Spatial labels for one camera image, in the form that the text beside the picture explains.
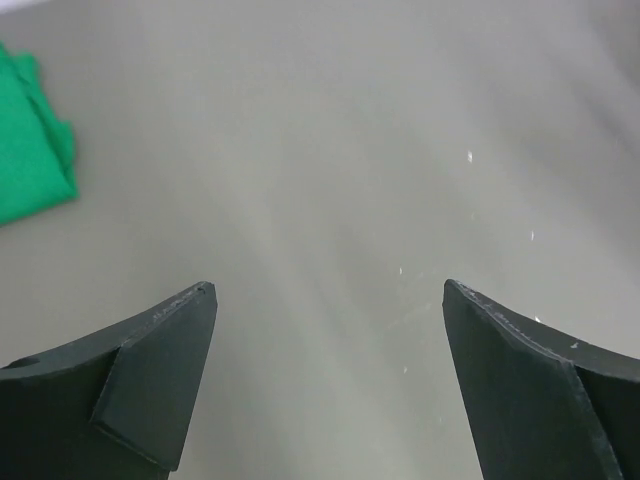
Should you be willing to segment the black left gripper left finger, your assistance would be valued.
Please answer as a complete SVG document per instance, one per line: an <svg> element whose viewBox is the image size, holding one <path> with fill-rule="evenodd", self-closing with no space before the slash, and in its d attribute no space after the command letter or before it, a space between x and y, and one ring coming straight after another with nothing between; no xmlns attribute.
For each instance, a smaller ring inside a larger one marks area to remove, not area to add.
<svg viewBox="0 0 640 480"><path fill-rule="evenodd" d="M214 331L199 282L1 369L4 479L166 479L179 467Z"/></svg>

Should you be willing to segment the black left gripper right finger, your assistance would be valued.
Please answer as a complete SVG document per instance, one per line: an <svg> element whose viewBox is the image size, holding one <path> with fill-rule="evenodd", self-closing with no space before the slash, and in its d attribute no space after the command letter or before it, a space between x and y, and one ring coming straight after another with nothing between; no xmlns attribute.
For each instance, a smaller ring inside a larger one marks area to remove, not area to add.
<svg viewBox="0 0 640 480"><path fill-rule="evenodd" d="M453 279L442 307L484 478L638 478L638 360Z"/></svg>

